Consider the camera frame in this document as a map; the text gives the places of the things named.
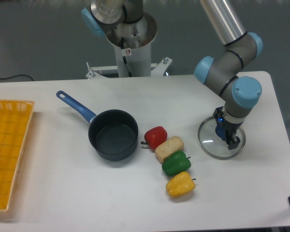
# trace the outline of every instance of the blue pot handle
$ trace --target blue pot handle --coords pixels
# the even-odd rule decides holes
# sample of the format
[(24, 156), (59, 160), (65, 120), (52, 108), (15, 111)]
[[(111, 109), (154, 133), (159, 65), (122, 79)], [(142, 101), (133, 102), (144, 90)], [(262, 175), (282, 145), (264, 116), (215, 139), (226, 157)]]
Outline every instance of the blue pot handle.
[(79, 112), (84, 117), (84, 119), (86, 119), (87, 122), (92, 122), (93, 118), (96, 116), (94, 112), (83, 106), (81, 103), (79, 103), (77, 100), (75, 100), (65, 92), (60, 90), (56, 93), (56, 96), (65, 103), (67, 103), (70, 107), (75, 109), (77, 112)]

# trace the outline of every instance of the cable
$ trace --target cable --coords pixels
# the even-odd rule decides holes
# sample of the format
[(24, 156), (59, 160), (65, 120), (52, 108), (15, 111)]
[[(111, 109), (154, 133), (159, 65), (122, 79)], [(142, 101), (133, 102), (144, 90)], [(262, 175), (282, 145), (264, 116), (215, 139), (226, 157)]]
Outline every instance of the cable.
[[(123, 37), (121, 37), (121, 41), (120, 41), (120, 43), (121, 43), (121, 45), (120, 45), (121, 49), (124, 49), (124, 41), (125, 41), (125, 39)], [(131, 73), (131, 71), (129, 69), (129, 66), (128, 66), (127, 58), (125, 56), (123, 56), (122, 59), (123, 59), (124, 64), (126, 66), (126, 69), (127, 69), (127, 72), (128, 72), (129, 77), (133, 77), (133, 75), (132, 75), (132, 73)]]
[(15, 76), (6, 77), (6, 78), (0, 78), (0, 80), (8, 80), (8, 79), (12, 79), (12, 78), (18, 77), (18, 76), (26, 76), (26, 77), (30, 78), (31, 81), (34, 81), (34, 79), (31, 76), (26, 75), (26, 74), (19, 74), (19, 75), (15, 75)]

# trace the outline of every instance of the green bell pepper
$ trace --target green bell pepper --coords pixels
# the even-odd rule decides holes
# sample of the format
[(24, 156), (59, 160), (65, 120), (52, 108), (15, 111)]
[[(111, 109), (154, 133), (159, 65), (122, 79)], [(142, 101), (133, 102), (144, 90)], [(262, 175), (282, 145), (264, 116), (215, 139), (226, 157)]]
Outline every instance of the green bell pepper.
[(177, 175), (191, 167), (189, 158), (184, 152), (176, 151), (164, 161), (162, 169), (167, 176)]

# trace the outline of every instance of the robotic arm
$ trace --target robotic arm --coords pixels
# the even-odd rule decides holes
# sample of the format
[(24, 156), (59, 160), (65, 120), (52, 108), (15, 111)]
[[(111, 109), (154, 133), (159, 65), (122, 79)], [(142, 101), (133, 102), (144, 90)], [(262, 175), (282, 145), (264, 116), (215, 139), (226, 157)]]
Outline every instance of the robotic arm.
[(92, 0), (82, 17), (94, 34), (106, 35), (113, 45), (119, 77), (150, 76), (157, 24), (143, 12), (143, 0)]
[(240, 143), (237, 129), (262, 93), (255, 78), (239, 78), (237, 74), (260, 54), (263, 43), (255, 33), (246, 32), (227, 0), (201, 0), (201, 3), (226, 51), (217, 59), (203, 58), (194, 75), (226, 102), (213, 116), (217, 123), (216, 134), (231, 150)]

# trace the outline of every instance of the white table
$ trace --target white table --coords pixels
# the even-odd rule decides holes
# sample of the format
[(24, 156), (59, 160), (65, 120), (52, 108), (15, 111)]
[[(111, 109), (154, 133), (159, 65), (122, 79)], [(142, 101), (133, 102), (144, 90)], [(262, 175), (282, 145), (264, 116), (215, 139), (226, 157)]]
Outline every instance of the white table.
[[(201, 149), (201, 122), (224, 102), (192, 75), (0, 84), (0, 99), (36, 102), (10, 210), (0, 231), (185, 231), (290, 226), (290, 144), (271, 78), (243, 124), (244, 150), (231, 160)], [(163, 126), (180, 136), (196, 178), (193, 194), (172, 200), (154, 153), (103, 160), (89, 124), (56, 97), (64, 90), (95, 113), (122, 109), (144, 133)]]

